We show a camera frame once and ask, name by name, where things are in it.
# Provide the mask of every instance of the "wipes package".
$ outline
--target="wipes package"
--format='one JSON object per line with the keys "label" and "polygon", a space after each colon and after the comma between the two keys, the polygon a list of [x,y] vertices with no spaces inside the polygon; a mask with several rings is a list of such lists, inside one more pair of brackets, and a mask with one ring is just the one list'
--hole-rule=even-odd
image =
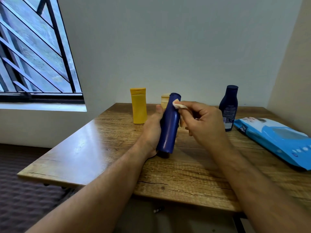
{"label": "wipes package", "polygon": [[234,125],[288,163],[311,170],[311,138],[266,118],[243,118]]}

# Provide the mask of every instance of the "blue bottle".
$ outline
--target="blue bottle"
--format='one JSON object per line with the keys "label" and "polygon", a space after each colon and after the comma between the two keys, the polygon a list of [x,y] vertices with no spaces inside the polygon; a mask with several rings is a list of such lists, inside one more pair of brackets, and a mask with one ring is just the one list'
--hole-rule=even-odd
{"label": "blue bottle", "polygon": [[238,99],[236,97],[238,88],[238,86],[234,85],[227,86],[226,94],[219,105],[219,109],[222,112],[226,132],[232,130],[236,110],[238,109]]}
{"label": "blue bottle", "polygon": [[156,148],[158,151],[173,153],[178,123],[180,120],[180,114],[173,106],[173,101],[176,99],[181,100],[181,95],[177,93],[171,93],[169,95],[169,102],[167,103],[167,107],[160,121],[161,135]]}

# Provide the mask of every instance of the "window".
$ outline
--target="window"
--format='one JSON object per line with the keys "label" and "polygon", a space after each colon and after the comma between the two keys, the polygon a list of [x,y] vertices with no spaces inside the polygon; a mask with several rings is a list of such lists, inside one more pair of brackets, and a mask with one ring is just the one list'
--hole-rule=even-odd
{"label": "window", "polygon": [[57,0],[0,0],[0,101],[84,103]]}

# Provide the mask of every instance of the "table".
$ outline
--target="table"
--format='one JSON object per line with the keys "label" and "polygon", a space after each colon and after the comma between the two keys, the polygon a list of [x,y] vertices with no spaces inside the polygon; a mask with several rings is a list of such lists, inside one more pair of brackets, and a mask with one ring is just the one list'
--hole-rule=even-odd
{"label": "table", "polygon": [[[155,105],[147,105],[147,113]],[[262,107],[239,107],[236,117],[286,121]],[[20,178],[66,187],[84,186],[121,157],[137,140],[142,125],[133,124],[132,105],[116,103],[18,173]],[[286,192],[311,208],[311,173],[290,168],[235,128],[227,133],[247,159]],[[211,156],[188,131],[178,128],[173,154],[146,161],[135,195],[205,207],[242,211],[228,181]]]}

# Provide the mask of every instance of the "window sill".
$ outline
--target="window sill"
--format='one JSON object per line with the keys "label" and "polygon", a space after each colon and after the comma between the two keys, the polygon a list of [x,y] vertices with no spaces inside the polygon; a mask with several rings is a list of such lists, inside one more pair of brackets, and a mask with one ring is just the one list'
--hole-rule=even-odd
{"label": "window sill", "polygon": [[1,102],[0,103],[0,109],[86,112],[86,106],[82,105],[82,104],[6,103],[6,102]]}

